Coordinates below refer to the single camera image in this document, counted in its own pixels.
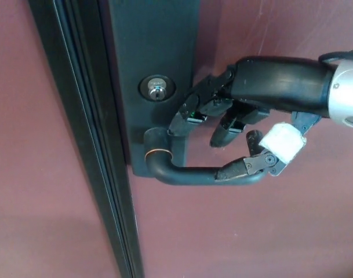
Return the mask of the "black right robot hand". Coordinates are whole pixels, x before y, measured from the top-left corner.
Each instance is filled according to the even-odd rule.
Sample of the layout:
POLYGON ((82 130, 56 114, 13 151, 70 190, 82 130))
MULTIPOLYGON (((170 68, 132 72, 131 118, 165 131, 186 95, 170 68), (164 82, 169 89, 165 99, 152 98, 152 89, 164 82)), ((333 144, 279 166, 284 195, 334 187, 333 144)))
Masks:
MULTIPOLYGON (((185 136, 196 116, 221 115, 210 146, 229 144, 244 128, 267 118, 271 111, 292 115, 301 134, 330 116, 329 90, 335 68, 323 62, 290 57, 246 57, 219 76, 208 76, 192 87, 173 117, 169 133, 185 136)), ((260 146, 262 134, 250 131, 250 155, 221 167, 179 167, 168 161, 171 184, 249 184, 284 168, 279 156, 260 146)))

